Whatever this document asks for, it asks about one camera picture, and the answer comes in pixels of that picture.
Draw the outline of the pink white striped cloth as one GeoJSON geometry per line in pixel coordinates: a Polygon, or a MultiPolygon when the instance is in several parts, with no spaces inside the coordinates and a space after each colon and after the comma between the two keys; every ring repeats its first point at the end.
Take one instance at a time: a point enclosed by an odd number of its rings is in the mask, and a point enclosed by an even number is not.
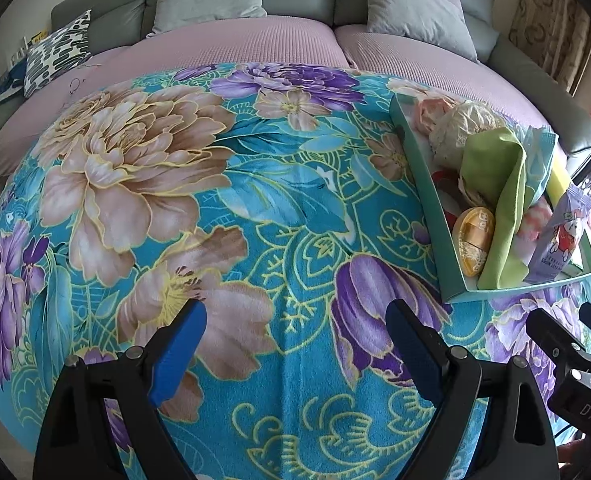
{"type": "Polygon", "coordinates": [[[553,210],[547,198],[541,196],[524,214],[517,234],[518,240],[527,246],[534,245],[552,216],[553,210]]]}

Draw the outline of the beige lace scrunchie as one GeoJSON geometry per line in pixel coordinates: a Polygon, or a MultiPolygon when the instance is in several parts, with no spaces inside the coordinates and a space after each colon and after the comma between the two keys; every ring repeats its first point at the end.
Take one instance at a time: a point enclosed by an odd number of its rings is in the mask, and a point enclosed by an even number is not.
{"type": "Polygon", "coordinates": [[[477,133],[507,126],[506,119],[483,102],[465,101],[456,105],[429,134],[433,162],[460,170],[467,140],[477,133]]]}

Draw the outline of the pink fuzzy scrunchie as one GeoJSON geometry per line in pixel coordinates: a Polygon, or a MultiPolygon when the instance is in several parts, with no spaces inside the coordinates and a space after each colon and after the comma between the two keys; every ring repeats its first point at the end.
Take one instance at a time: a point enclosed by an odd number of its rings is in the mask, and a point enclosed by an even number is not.
{"type": "Polygon", "coordinates": [[[429,136],[439,120],[456,105],[458,105],[457,101],[445,96],[418,101],[413,113],[415,129],[424,136],[429,136]]]}

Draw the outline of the red tape roll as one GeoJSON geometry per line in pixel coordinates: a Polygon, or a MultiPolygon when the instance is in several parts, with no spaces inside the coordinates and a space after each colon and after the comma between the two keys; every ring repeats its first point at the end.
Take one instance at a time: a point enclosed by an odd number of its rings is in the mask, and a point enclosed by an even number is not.
{"type": "Polygon", "coordinates": [[[438,193],[448,196],[459,210],[466,208],[467,202],[458,187],[459,175],[456,171],[451,169],[437,170],[433,172],[431,178],[438,193]]]}

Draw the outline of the purple snack packet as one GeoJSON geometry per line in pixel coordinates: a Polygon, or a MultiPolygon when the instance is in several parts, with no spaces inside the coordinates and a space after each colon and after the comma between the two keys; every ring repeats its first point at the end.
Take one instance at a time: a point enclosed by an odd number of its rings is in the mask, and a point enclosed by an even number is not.
{"type": "Polygon", "coordinates": [[[527,265],[527,283],[550,283],[557,278],[579,246],[590,211],[591,199],[571,183],[538,237],[527,265]]]}

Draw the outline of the yellow round tin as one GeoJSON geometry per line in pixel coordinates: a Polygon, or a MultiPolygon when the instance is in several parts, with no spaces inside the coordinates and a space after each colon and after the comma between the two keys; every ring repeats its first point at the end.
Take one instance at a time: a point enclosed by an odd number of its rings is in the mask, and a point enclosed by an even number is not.
{"type": "Polygon", "coordinates": [[[494,214],[485,207],[467,209],[457,218],[452,237],[460,270],[466,278],[475,278],[482,272],[494,231],[494,214]]]}

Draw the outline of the yellow sponge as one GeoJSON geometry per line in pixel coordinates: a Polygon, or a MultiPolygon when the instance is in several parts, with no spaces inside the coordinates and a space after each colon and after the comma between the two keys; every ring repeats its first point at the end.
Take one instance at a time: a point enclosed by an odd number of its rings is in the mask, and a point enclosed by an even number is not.
{"type": "Polygon", "coordinates": [[[553,161],[551,162],[550,176],[547,182],[547,195],[551,206],[556,207],[562,195],[567,192],[571,178],[567,171],[567,162],[565,155],[559,151],[553,154],[553,161]]]}

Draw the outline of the teal white storage tray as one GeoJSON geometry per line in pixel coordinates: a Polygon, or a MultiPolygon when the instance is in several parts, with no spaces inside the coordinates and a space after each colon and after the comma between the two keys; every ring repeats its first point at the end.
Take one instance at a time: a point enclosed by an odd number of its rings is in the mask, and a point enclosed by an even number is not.
{"type": "Polygon", "coordinates": [[[425,215],[425,224],[430,235],[437,279],[442,300],[447,304],[492,300],[503,296],[517,296],[536,292],[550,287],[560,287],[573,283],[588,282],[591,279],[591,238],[584,234],[580,241],[582,272],[576,276],[561,273],[548,284],[527,284],[517,287],[483,290],[478,289],[475,278],[466,278],[461,273],[451,229],[448,227],[443,205],[432,179],[435,168],[429,141],[410,127],[413,107],[411,97],[404,94],[393,96],[390,104],[390,117],[401,139],[410,172],[413,174],[417,194],[425,215]]]}

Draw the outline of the green cloth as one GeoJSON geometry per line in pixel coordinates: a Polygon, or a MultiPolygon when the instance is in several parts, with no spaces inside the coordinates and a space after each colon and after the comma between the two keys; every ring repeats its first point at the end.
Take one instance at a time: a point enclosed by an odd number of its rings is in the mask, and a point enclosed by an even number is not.
{"type": "Polygon", "coordinates": [[[460,180],[468,192],[483,198],[495,218],[489,255],[478,279],[482,290],[513,287],[520,282],[506,268],[524,214],[526,159],[522,144],[508,128],[476,133],[465,144],[460,180]]]}

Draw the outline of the light blue cloth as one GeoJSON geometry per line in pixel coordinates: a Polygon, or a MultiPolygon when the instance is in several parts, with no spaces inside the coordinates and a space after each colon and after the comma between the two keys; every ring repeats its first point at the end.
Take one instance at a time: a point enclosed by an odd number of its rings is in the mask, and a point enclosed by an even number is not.
{"type": "Polygon", "coordinates": [[[524,207],[529,209],[545,192],[558,136],[548,127],[523,125],[516,125],[515,133],[525,151],[524,207]]]}

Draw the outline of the floral teal blanket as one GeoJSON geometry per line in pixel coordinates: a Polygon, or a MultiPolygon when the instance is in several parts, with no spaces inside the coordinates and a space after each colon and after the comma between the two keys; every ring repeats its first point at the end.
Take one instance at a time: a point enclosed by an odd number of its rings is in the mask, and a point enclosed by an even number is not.
{"type": "Polygon", "coordinates": [[[146,344],[185,301],[209,321],[161,408],[206,479],[392,479],[427,429],[384,310],[403,299],[474,356],[553,363],[534,309],[591,352],[591,277],[448,304],[389,105],[445,94],[320,65],[123,80],[20,146],[0,196],[0,420],[35,448],[68,356],[146,344]]]}

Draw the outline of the beige patterned curtain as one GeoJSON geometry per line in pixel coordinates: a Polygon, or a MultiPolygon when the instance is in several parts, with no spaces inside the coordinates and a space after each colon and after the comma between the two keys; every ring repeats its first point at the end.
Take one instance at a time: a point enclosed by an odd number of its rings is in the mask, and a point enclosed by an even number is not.
{"type": "Polygon", "coordinates": [[[577,0],[519,0],[509,40],[574,94],[591,57],[591,18],[577,0]]]}

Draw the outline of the blue white cushion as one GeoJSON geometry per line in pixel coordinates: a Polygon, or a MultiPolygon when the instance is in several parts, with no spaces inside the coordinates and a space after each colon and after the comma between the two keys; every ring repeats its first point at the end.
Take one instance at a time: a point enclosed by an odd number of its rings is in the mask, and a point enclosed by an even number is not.
{"type": "Polygon", "coordinates": [[[26,58],[0,76],[0,105],[23,92],[24,78],[26,78],[26,58]]]}

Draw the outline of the grey pink right cushion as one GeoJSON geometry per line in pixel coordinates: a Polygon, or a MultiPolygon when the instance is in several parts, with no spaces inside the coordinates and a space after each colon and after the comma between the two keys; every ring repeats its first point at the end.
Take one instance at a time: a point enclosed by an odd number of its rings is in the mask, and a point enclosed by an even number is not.
{"type": "Polygon", "coordinates": [[[366,32],[406,37],[475,62],[460,0],[367,0],[366,32]]]}

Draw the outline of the black white patterned cushion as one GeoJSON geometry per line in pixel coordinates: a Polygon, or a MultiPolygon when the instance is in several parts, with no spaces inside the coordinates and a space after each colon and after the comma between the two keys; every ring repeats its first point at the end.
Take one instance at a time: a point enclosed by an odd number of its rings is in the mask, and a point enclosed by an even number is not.
{"type": "Polygon", "coordinates": [[[26,56],[26,76],[23,81],[26,99],[90,59],[88,27],[91,21],[92,10],[86,10],[30,49],[26,56]]]}

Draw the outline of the grey sofa pink cover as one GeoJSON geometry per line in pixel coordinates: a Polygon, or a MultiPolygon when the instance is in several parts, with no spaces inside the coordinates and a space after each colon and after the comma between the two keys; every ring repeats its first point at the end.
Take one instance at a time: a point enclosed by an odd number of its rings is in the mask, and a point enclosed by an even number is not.
{"type": "Polygon", "coordinates": [[[90,14],[90,59],[34,96],[0,104],[0,177],[72,102],[156,70],[219,62],[286,62],[353,67],[399,76],[557,133],[568,170],[591,164],[591,116],[492,25],[494,0],[459,0],[477,56],[468,60],[420,39],[369,32],[367,0],[263,0],[262,18],[188,25],[152,36],[162,0],[64,0],[50,24],[90,14]]]}

